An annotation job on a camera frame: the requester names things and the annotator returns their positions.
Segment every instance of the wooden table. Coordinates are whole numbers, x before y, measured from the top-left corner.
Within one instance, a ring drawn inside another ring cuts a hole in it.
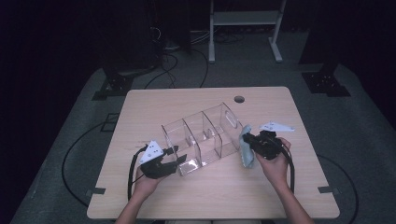
[[[237,95],[243,96],[245,102],[235,102]],[[118,217],[127,204],[128,173],[133,155],[150,140],[156,140],[162,148],[167,147],[161,125],[222,102],[243,125],[252,126],[253,134],[258,134],[259,126],[269,121],[294,127],[295,132],[277,135],[291,142],[297,199],[313,218],[339,216],[332,193],[318,190],[329,184],[290,91],[285,87],[251,87],[129,91],[96,184],[98,189],[106,191],[92,195],[88,217]],[[280,217],[286,217],[282,204],[260,164],[255,161],[253,169],[244,168],[239,152],[188,175],[168,176],[144,202],[138,214],[138,218],[149,219]]]

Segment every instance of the blue cloth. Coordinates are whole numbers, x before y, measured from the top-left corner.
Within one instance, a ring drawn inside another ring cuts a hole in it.
[[[248,169],[251,169],[253,167],[254,154],[253,151],[250,149],[250,145],[244,141],[242,135],[244,135],[245,133],[250,133],[250,131],[251,127],[248,124],[242,129],[242,132],[239,134],[239,146],[241,147],[239,151],[242,157],[242,164]]]

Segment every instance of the human arm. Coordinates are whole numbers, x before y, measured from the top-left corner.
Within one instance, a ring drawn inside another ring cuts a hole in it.
[[[140,166],[137,168],[135,176],[137,180],[134,182],[134,193],[117,218],[116,224],[134,224],[143,202],[155,191],[158,184],[165,179],[165,177],[158,179],[146,177],[143,175]]]
[[[290,149],[291,143],[284,138],[279,138],[286,148]],[[297,198],[291,192],[288,186],[287,173],[288,173],[288,162],[283,154],[279,154],[273,160],[268,161],[259,154],[256,154],[256,158],[262,166],[262,170],[265,176],[274,187],[276,194],[282,202],[283,208],[285,209],[286,216],[291,223],[314,223],[312,218],[306,213]]]

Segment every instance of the clear acrylic organizer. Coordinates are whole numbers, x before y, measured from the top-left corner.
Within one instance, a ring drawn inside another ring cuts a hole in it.
[[[241,132],[242,124],[224,103],[163,125],[167,145],[175,152],[174,160],[187,155],[178,166],[180,175],[237,152]]]

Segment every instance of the human hand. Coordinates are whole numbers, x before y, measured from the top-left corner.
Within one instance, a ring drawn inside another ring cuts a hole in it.
[[[281,137],[278,137],[278,139],[282,142],[283,147],[289,151],[291,143]],[[276,158],[270,161],[258,153],[256,153],[256,158],[262,166],[265,176],[267,176],[274,188],[288,187],[288,161],[283,153],[280,153]]]
[[[136,170],[136,181],[134,182],[134,196],[138,196],[139,198],[146,200],[157,188],[158,184],[166,178],[166,176],[158,178],[158,179],[151,179],[146,177],[140,166]]]

